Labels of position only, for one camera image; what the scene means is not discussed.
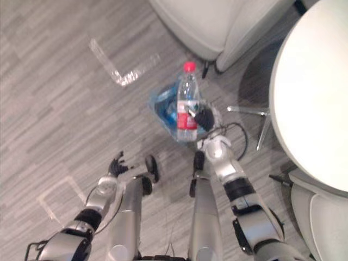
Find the plastic water bottle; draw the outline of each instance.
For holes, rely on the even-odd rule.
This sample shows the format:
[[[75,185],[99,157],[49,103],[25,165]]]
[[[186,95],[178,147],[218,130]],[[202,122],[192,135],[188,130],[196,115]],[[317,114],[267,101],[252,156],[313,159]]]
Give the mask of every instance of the plastic water bottle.
[[[186,107],[197,110],[200,100],[200,92],[195,77],[196,65],[193,61],[184,64],[184,73],[178,88],[177,98],[177,139],[189,142],[197,139],[197,123],[187,113]]]

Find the red bottle cap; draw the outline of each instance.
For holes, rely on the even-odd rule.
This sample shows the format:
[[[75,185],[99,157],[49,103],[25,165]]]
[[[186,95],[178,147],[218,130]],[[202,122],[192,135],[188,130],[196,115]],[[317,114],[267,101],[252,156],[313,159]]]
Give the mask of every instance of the red bottle cap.
[[[194,61],[187,61],[184,63],[184,72],[193,72],[196,69],[196,64]]]

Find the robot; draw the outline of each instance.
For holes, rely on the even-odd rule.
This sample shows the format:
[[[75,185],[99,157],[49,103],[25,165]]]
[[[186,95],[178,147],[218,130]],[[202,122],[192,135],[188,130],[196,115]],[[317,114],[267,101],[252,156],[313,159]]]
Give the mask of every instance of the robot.
[[[188,112],[203,127],[212,127],[204,119],[212,113]],[[30,247],[35,245],[35,261],[87,261],[93,237],[115,201],[122,187],[118,175],[128,170],[121,160],[121,152],[110,164],[109,173],[99,179],[83,209],[73,221],[49,240],[28,245],[24,261],[28,261]],[[166,260],[166,261],[222,261],[222,236],[210,175],[215,174],[223,185],[231,203],[235,235],[246,254],[255,261],[305,261],[293,247],[284,242],[284,230],[276,214],[255,192],[243,168],[235,159],[230,141],[216,130],[208,132],[197,142],[190,196],[195,198],[194,214],[187,258],[170,256],[142,257],[139,252],[141,200],[152,192],[152,183],[159,180],[156,161],[146,158],[147,173],[141,173],[127,184],[117,200],[117,212],[112,220],[111,236],[107,244],[107,261]]]

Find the tape mark on floor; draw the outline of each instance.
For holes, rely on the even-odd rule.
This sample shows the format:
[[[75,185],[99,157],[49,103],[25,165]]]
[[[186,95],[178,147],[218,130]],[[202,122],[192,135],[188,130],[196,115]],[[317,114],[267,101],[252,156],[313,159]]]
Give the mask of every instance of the tape mark on floor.
[[[47,204],[45,198],[47,197],[47,195],[52,193],[52,191],[54,191],[59,186],[64,185],[65,183],[67,183],[68,185],[70,185],[72,187],[72,189],[76,192],[76,194],[78,195],[78,197],[81,199],[81,201],[84,204],[86,202],[86,197],[83,194],[80,187],[77,185],[77,183],[75,182],[75,180],[71,176],[67,176],[64,179],[60,180],[59,182],[55,183],[53,186],[51,186],[49,189],[47,189],[45,192],[43,192],[40,196],[38,196],[36,198],[37,201],[39,202],[39,204],[43,207],[43,209],[45,210],[45,212],[49,216],[49,218],[57,221],[62,227],[64,227],[65,224],[62,224],[60,222],[59,218],[57,218],[57,216],[55,215],[53,210]]]
[[[135,82],[139,79],[146,71],[154,68],[160,61],[160,56],[158,53],[150,56],[145,61],[140,63],[136,68],[126,73],[124,76],[116,69],[115,65],[110,61],[110,59],[105,55],[103,49],[99,46],[95,39],[91,39],[89,47],[99,62],[104,66],[104,69],[111,76],[113,81],[125,88],[127,85]]]

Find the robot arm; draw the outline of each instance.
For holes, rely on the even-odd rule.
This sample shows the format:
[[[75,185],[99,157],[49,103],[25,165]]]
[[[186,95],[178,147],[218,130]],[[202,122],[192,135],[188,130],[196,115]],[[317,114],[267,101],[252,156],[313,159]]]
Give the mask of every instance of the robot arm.
[[[305,260],[284,243],[284,231],[278,217],[255,192],[222,135],[199,141],[197,146],[210,162],[222,183],[237,217],[233,227],[241,249],[254,254],[255,260]]]
[[[87,261],[92,239],[101,223],[105,218],[110,205],[115,201],[117,190],[120,189],[117,176],[128,170],[127,167],[119,164],[118,160],[123,156],[119,154],[110,166],[108,175],[98,181],[86,201],[83,209],[71,222],[69,222],[60,232],[52,236],[48,241],[34,243],[39,253],[35,261]],[[24,261],[28,260],[30,251],[28,246]]]

